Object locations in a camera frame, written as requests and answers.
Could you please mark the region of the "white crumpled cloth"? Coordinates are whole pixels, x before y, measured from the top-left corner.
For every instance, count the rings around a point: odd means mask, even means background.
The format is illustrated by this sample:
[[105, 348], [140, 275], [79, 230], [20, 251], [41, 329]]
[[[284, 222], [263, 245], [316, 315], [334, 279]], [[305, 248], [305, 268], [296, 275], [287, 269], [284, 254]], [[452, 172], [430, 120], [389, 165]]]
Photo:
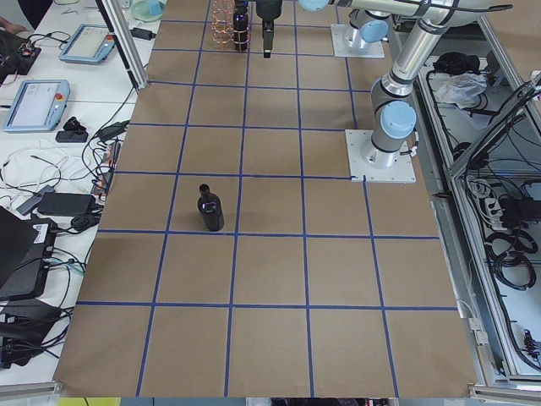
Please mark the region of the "white crumpled cloth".
[[486, 89], [487, 80], [483, 75], [465, 73], [444, 80], [434, 97], [439, 103], [455, 104], [459, 108], [474, 107]]

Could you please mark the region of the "teach pendant lower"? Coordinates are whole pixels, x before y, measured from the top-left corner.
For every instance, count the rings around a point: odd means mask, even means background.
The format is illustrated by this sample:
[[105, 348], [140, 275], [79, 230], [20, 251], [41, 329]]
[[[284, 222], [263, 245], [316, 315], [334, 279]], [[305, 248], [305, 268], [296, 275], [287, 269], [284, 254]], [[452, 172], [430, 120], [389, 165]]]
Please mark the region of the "teach pendant lower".
[[67, 80], [24, 80], [11, 103], [3, 130], [13, 134], [54, 130], [69, 94]]

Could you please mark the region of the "teach pendant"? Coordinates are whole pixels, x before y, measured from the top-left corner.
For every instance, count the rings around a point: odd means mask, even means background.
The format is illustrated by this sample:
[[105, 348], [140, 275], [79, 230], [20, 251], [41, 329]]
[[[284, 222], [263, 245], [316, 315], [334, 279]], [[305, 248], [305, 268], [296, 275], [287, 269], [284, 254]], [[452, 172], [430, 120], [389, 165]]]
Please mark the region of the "teach pendant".
[[69, 94], [67, 80], [24, 80], [11, 103], [3, 130], [13, 134], [54, 130]]
[[108, 58], [114, 47], [112, 34], [105, 25], [82, 24], [58, 58], [65, 63], [97, 65]]

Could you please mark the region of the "black laptop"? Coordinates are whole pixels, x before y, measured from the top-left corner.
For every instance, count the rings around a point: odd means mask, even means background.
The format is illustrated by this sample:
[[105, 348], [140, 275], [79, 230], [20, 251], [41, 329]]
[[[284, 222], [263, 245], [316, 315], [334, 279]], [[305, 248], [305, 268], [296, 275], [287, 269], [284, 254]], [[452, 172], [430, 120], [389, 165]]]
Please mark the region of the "black laptop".
[[45, 290], [57, 224], [50, 218], [22, 220], [1, 209], [1, 300], [33, 299]]

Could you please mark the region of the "dark wine bottle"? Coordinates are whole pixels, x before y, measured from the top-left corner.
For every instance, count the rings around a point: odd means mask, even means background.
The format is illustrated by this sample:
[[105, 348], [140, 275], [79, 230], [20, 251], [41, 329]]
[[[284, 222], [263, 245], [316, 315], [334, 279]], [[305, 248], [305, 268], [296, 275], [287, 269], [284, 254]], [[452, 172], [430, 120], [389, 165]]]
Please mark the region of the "dark wine bottle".
[[210, 191], [208, 184], [199, 186], [198, 210], [207, 229], [211, 232], [220, 231], [224, 227], [224, 216], [220, 198]]
[[232, 16], [234, 47], [239, 52], [245, 52], [249, 47], [249, 6], [248, 1], [235, 0]]

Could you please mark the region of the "black power adapter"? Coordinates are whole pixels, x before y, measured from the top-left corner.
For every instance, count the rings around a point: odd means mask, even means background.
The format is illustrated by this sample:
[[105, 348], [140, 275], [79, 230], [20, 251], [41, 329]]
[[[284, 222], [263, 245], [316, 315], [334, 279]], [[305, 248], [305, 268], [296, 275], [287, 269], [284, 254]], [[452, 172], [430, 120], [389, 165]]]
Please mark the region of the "black power adapter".
[[47, 192], [38, 204], [37, 211], [43, 215], [75, 217], [87, 214], [95, 202], [93, 195]]

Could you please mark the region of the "dark wine bottle in basket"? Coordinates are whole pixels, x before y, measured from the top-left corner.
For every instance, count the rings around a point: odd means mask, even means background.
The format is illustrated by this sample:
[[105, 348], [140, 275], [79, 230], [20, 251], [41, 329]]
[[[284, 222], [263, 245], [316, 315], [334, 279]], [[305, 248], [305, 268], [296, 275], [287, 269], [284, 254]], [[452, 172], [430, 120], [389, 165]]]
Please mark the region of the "dark wine bottle in basket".
[[245, 52], [249, 47], [249, 6], [248, 1], [235, 0], [232, 16], [234, 47], [239, 52]]

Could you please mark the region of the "aluminium frame post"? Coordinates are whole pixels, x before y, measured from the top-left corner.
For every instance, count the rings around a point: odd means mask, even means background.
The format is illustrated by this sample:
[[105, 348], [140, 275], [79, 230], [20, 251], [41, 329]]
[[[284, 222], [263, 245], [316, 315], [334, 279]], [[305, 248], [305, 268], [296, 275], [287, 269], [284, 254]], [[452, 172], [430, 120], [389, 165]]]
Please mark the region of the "aluminium frame post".
[[144, 89], [148, 84], [148, 75], [122, 9], [114, 0], [96, 0], [96, 5], [112, 34], [132, 86], [137, 91]]

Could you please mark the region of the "teach pendant upper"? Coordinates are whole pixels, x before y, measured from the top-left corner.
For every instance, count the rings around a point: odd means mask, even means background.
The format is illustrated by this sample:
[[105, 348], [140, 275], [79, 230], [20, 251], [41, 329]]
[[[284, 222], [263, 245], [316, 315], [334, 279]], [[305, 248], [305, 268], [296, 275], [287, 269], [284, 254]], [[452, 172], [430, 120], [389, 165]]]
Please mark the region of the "teach pendant upper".
[[108, 58], [114, 47], [112, 34], [105, 25], [82, 24], [58, 58], [65, 63], [97, 65]]

